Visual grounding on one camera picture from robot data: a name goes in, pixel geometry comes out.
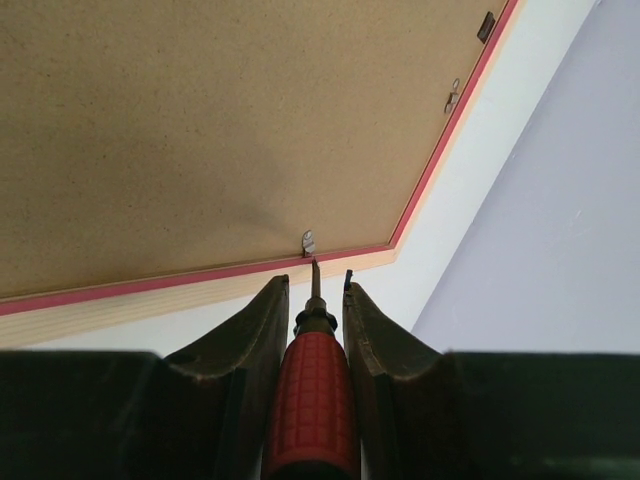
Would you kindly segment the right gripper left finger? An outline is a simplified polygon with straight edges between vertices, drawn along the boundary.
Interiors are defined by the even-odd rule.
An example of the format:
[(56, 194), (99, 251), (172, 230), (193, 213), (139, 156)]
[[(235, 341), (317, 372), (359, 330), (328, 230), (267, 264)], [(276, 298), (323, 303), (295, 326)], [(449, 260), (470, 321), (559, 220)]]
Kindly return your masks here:
[(253, 479), (287, 339), (289, 279), (166, 356), (1, 354), (5, 479)]

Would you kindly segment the red handled screwdriver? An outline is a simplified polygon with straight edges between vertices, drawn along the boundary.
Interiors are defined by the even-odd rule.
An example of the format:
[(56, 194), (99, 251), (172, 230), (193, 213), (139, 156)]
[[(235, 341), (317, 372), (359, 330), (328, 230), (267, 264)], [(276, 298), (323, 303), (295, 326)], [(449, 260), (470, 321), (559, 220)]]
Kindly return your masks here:
[(286, 348), (264, 439), (263, 479), (358, 479), (360, 440), (350, 370), (335, 338), (337, 320), (321, 294), (317, 261), (311, 295)]

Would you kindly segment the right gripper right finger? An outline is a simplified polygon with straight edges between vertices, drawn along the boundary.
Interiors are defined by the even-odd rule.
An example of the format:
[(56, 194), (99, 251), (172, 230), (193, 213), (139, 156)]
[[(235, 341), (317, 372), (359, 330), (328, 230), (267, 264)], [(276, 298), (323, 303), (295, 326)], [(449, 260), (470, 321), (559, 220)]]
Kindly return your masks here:
[(343, 291), (369, 479), (635, 479), (639, 359), (629, 354), (440, 353)]

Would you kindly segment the pink wooden photo frame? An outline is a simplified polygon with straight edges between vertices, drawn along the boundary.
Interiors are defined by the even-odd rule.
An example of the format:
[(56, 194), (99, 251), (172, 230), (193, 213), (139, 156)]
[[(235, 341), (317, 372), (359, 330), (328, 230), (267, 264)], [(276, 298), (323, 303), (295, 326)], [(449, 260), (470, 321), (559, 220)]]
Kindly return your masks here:
[[(390, 245), (319, 256), (322, 274), (335, 285), (346, 269), (362, 272), (381, 289), (385, 303), (400, 302), (400, 323), (411, 328), (428, 302), (495, 181), (503, 161), (471, 166), (463, 161), (465, 141), (490, 138), (487, 128), (473, 133), (477, 113), (494, 81), (494, 69), (527, 8), (525, 1), (504, 7), (461, 100), (448, 120)], [(272, 276), (287, 274), (294, 294), (309, 282), (309, 259), (302, 256), (233, 266), (194, 274), (160, 277), (31, 297), (1, 306), (1, 345), (19, 348), (102, 330), (148, 318), (221, 303), (236, 303), (256, 293)]]

